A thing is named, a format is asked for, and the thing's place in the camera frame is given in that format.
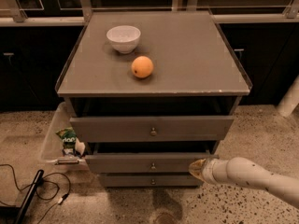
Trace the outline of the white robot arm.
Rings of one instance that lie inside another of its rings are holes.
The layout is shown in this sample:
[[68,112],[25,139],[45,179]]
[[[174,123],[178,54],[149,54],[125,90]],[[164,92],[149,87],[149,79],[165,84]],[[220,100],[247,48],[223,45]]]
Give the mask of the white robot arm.
[[245,158],[201,159],[190,164],[189,172],[195,178],[212,185],[264,190],[299,208],[299,179],[272,173]]

